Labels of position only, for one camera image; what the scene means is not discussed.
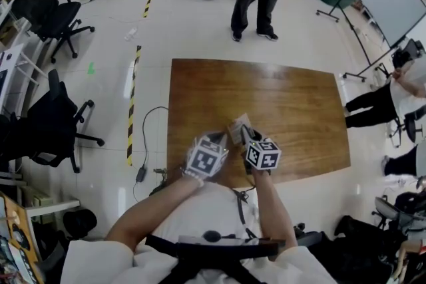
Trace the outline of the rolling whiteboard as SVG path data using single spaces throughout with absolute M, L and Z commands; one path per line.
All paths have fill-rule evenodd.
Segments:
M 328 12 L 317 10 L 316 15 L 326 16 L 333 19 L 335 23 L 339 23 L 341 19 L 333 14 L 335 10 L 344 12 L 341 7 L 341 1 L 337 0 L 334 6 Z M 366 81 L 364 73 L 371 67 L 374 67 L 388 54 L 396 50 L 397 47 L 405 40 L 407 34 L 424 18 L 426 17 L 426 3 L 423 0 L 359 0 L 361 4 L 367 9 L 370 14 L 370 18 L 377 25 L 380 33 L 382 34 L 384 41 L 388 45 L 388 50 L 384 52 L 378 59 L 371 61 L 355 27 L 344 13 L 344 19 L 349 25 L 352 33 L 355 35 L 357 42 L 359 43 L 365 59 L 367 61 L 367 67 L 362 71 L 351 73 L 345 72 L 341 75 L 341 78 L 346 79 L 347 77 L 358 78 L 361 82 Z

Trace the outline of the gray office chair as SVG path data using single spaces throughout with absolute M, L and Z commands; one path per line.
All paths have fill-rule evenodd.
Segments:
M 378 228 L 399 231 L 408 238 L 426 235 L 426 192 L 404 192 L 391 204 L 386 195 L 375 198 Z

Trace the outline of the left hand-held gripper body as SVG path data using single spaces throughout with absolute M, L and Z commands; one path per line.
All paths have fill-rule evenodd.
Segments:
M 187 152 L 184 173 L 199 181 L 210 179 L 221 170 L 228 153 L 228 149 L 222 150 L 222 145 L 195 138 Z

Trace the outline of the person's right forearm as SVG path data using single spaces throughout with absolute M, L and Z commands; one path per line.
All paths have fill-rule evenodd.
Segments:
M 252 170 L 263 237 L 285 241 L 284 250 L 297 247 L 290 215 L 266 170 Z

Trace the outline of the wooden table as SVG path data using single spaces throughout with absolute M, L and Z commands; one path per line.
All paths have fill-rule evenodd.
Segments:
M 226 132 L 246 114 L 282 150 L 275 183 L 350 165 L 341 98 L 333 74 L 265 63 L 174 59 L 168 103 L 167 179 L 175 181 L 193 139 Z

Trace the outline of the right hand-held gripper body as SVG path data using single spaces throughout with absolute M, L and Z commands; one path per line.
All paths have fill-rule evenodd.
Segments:
M 272 139 L 250 140 L 244 147 L 244 167 L 247 175 L 251 175 L 252 170 L 270 171 L 278 167 L 282 151 Z

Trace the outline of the black chest harness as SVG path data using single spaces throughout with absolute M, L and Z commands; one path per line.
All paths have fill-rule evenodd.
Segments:
M 261 282 L 242 261 L 275 257 L 284 248 L 285 241 L 270 238 L 235 238 L 210 243 L 203 237 L 181 236 L 173 243 L 148 235 L 146 245 L 177 259 L 177 264 L 159 284 L 186 284 L 202 270 L 219 270 L 239 284 L 266 284 Z

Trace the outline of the black office chair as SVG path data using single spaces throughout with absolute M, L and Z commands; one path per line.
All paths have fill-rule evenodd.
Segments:
M 51 70 L 48 79 L 49 91 L 28 109 L 26 117 L 0 115 L 0 163 L 28 157 L 37 164 L 56 168 L 68 158 L 73 172 L 78 174 L 75 140 L 105 144 L 101 138 L 77 132 L 77 124 L 85 122 L 84 111 L 95 103 L 88 100 L 78 108 L 59 80 L 57 70 Z
M 64 43 L 67 43 L 71 56 L 78 57 L 71 37 L 83 31 L 95 32 L 93 26 L 81 25 L 82 21 L 77 14 L 82 4 L 78 1 L 67 0 L 60 3 L 59 0 L 15 0 L 12 12 L 23 17 L 31 24 L 30 31 L 42 42 L 56 40 L 57 44 L 51 54 L 51 62 L 56 63 L 55 55 Z
M 389 133 L 394 148 L 401 146 L 402 132 L 406 132 L 410 141 L 415 143 L 416 135 L 418 132 L 423 132 L 422 128 L 416 128 L 416 122 L 426 115 L 426 106 L 422 106 L 420 109 L 406 114 L 403 120 L 395 118 L 395 130 Z
M 421 41 L 409 39 L 407 45 L 401 49 L 398 48 L 392 55 L 392 63 L 395 69 L 401 68 L 405 63 L 421 57 L 425 52 Z

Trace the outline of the black clip microphone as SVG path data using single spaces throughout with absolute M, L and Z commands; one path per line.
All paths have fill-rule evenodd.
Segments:
M 235 239 L 236 235 L 235 234 L 221 235 L 218 231 L 208 230 L 202 235 L 202 237 L 210 243 L 218 243 L 219 241 L 222 241 L 225 239 Z

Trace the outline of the person's white shirt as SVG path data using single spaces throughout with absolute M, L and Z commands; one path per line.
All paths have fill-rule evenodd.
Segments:
M 180 204 L 154 230 L 154 236 L 176 243 L 181 235 L 200 237 L 208 230 L 244 237 L 232 190 L 207 183 Z M 114 241 L 73 241 L 60 284 L 159 284 L 177 265 L 176 258 L 142 244 L 135 252 Z M 281 253 L 275 261 L 247 259 L 243 266 L 265 284 L 337 284 L 306 247 Z

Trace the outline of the person's left forearm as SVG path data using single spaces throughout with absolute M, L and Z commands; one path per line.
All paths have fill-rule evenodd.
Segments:
M 134 251 L 182 202 L 200 187 L 193 177 L 183 176 L 127 210 L 113 225 L 107 241 L 119 242 Z

